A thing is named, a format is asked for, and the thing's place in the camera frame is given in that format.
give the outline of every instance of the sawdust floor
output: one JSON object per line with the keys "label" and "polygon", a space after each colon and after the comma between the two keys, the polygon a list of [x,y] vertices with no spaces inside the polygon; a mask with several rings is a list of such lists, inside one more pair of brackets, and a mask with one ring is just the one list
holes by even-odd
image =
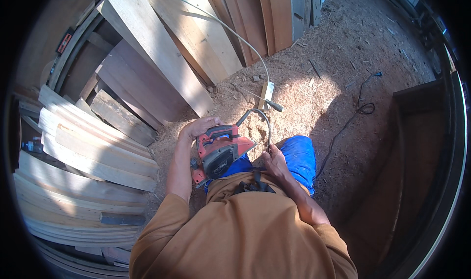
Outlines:
{"label": "sawdust floor", "polygon": [[[265,59],[270,80],[275,83],[274,101],[286,108],[283,113],[271,110],[268,117],[273,143],[296,134],[310,137],[319,169],[331,139],[355,113],[353,102],[361,83],[370,76],[368,70],[383,73],[382,78],[374,77],[368,82],[362,94],[361,102],[374,103],[376,111],[368,116],[357,115],[343,131],[314,185],[314,199],[333,224],[338,225],[358,202],[358,196],[368,190],[362,183],[363,177],[384,135],[392,93],[435,78],[420,42],[386,0],[326,0],[321,13],[320,25],[308,30],[300,40],[308,46],[295,45]],[[307,72],[311,68],[309,58],[314,59],[322,79],[314,71]],[[262,73],[263,66],[258,62],[219,83],[211,94],[216,108],[207,115],[235,123],[259,100],[230,83],[260,94],[262,82],[253,82],[251,78]],[[314,84],[310,88],[312,76]],[[180,129],[189,122],[187,118],[194,117],[189,115],[160,129],[160,140],[150,146],[161,170],[156,193],[149,194],[149,218],[164,198],[173,148]],[[256,164],[260,164],[258,158],[266,147],[266,130],[266,123],[256,114],[250,115],[239,129],[240,134],[259,143],[249,152]],[[194,189],[192,214],[204,205],[203,190]]]}

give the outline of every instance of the blue shorts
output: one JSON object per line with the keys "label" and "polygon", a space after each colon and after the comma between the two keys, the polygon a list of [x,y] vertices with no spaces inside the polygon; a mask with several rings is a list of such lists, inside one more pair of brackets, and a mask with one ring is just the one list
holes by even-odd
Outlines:
{"label": "blue shorts", "polygon": [[[286,165],[293,177],[304,185],[311,196],[314,195],[313,179],[315,177],[315,155],[311,139],[306,136],[297,135],[286,139],[280,148],[285,156]],[[235,173],[252,172],[255,170],[265,170],[265,168],[256,168],[252,166],[247,154],[237,159],[229,167],[223,177],[231,176]],[[212,181],[204,185],[204,192],[208,193],[208,186]]]}

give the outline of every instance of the white power cord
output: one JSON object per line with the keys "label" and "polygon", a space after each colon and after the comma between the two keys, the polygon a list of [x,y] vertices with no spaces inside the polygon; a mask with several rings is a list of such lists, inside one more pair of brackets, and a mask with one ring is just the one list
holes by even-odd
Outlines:
{"label": "white power cord", "polygon": [[239,38],[241,41],[243,41],[245,44],[247,44],[247,46],[249,46],[260,58],[260,61],[263,63],[263,67],[265,68],[265,73],[267,73],[267,82],[270,82],[270,78],[268,76],[268,69],[267,69],[267,66],[265,65],[265,62],[263,61],[262,59],[262,56],[257,52],[257,50],[252,47],[252,45],[249,44],[249,42],[247,42],[246,40],[244,40],[240,35],[238,35],[235,31],[233,31],[230,27],[227,26],[227,24],[225,24],[224,22],[222,22],[219,18],[215,17],[214,15],[212,15],[211,13],[209,13],[208,11],[206,10],[203,10],[201,8],[199,8],[197,5],[193,5],[192,3],[188,2],[187,0],[180,0],[182,2],[185,2],[186,4],[188,5],[192,5],[193,7],[195,7],[196,9],[199,9],[201,11],[203,11],[204,13],[206,13],[209,17],[213,18],[215,21],[217,21],[218,23],[220,23],[222,26],[224,26],[226,29],[228,29],[231,33],[233,33],[234,35],[237,36],[237,38]]}

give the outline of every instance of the black strap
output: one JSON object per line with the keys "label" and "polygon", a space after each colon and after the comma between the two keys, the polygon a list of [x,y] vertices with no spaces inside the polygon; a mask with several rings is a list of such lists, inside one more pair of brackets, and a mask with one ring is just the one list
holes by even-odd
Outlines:
{"label": "black strap", "polygon": [[251,192],[251,191],[275,193],[275,191],[270,187],[270,185],[260,181],[262,177],[262,174],[260,173],[260,171],[254,171],[253,174],[254,174],[254,179],[255,179],[255,185],[247,184],[245,182],[240,182],[239,186],[234,190],[232,195],[239,194],[242,192]]}

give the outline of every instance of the red electric planer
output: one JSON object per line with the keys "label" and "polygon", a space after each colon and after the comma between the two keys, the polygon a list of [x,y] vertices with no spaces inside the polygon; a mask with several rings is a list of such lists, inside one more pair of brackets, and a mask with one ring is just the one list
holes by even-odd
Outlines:
{"label": "red electric planer", "polygon": [[[257,144],[247,137],[239,136],[239,126],[252,111],[260,112],[267,120],[265,114],[256,109],[250,109],[235,124],[226,124],[213,127],[196,139],[196,148],[200,160],[191,158],[193,181],[196,187],[203,186],[209,180],[220,178],[231,164]],[[268,123],[268,143],[271,137]]]}

